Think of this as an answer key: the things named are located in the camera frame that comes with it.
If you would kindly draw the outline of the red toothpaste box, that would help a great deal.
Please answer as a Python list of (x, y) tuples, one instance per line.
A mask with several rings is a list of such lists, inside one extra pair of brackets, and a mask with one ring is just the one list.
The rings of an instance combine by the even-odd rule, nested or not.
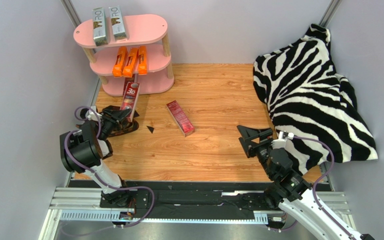
[(125, 77), (124, 78), (124, 87), (126, 87), (130, 82), (135, 81), (135, 76), (133, 75), (132, 77)]
[(132, 122), (134, 119), (136, 105), (140, 95), (139, 93), (140, 84), (138, 82), (128, 81), (125, 85), (120, 110), (131, 110), (130, 114), (126, 117), (129, 122)]
[(176, 100), (167, 103), (166, 107), (184, 137), (187, 137), (195, 132), (194, 125), (191, 123), (190, 119)]

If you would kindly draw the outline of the red toothpaste box back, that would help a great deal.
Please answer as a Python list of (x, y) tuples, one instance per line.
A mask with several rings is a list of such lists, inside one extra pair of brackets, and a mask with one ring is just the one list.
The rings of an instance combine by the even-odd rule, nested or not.
[(132, 77), (125, 77), (124, 78), (124, 87), (126, 87), (130, 82), (135, 81), (135, 76), (133, 75)]

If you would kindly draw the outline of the orange toothpaste box diagonal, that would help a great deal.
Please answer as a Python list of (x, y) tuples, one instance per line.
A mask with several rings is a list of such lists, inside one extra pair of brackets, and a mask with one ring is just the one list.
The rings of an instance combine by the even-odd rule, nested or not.
[(125, 65), (122, 70), (122, 76), (131, 78), (136, 68), (138, 60), (139, 48), (133, 47), (129, 50)]

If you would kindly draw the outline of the red toothpaste box front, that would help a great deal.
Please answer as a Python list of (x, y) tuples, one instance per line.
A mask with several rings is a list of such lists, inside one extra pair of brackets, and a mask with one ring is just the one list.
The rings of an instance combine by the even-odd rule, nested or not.
[(167, 103), (166, 107), (184, 137), (187, 137), (195, 132), (194, 125), (191, 123), (190, 119), (176, 100)]

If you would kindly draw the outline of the orange toothpaste box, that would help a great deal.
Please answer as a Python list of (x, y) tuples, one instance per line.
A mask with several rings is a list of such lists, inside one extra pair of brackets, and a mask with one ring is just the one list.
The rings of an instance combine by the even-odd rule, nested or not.
[(146, 75), (148, 73), (147, 47), (142, 45), (138, 48), (138, 74)]
[(116, 61), (112, 68), (112, 75), (114, 77), (122, 77), (123, 69), (125, 65), (126, 58), (128, 56), (128, 50), (126, 46), (120, 46), (117, 50)]

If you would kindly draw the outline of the teal silver toothpaste box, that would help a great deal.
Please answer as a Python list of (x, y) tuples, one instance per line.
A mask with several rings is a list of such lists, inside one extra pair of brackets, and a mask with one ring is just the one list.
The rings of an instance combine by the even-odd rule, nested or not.
[(108, 28), (105, 9), (103, 7), (94, 8), (92, 10), (92, 23), (93, 23), (93, 40), (97, 47), (107, 45)]

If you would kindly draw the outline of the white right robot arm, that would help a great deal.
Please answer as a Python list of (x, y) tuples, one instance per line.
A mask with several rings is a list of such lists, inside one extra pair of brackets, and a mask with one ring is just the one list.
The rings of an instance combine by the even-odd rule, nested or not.
[(286, 151), (292, 132), (280, 131), (273, 138), (271, 128), (256, 129), (238, 125), (239, 142), (248, 158), (256, 157), (272, 183), (264, 191), (267, 205), (292, 216), (318, 240), (371, 240), (344, 222), (318, 197), (316, 187), (293, 169)]

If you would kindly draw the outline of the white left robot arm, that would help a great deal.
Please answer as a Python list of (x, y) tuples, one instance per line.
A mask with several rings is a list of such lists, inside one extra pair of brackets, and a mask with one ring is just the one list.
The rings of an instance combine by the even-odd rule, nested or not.
[(60, 158), (68, 172), (85, 174), (101, 188), (101, 197), (119, 207), (128, 207), (133, 200), (130, 189), (122, 178), (112, 172), (104, 159), (113, 155), (108, 137), (131, 109), (97, 113), (89, 106), (75, 109), (74, 116), (84, 121), (77, 130), (59, 136)]

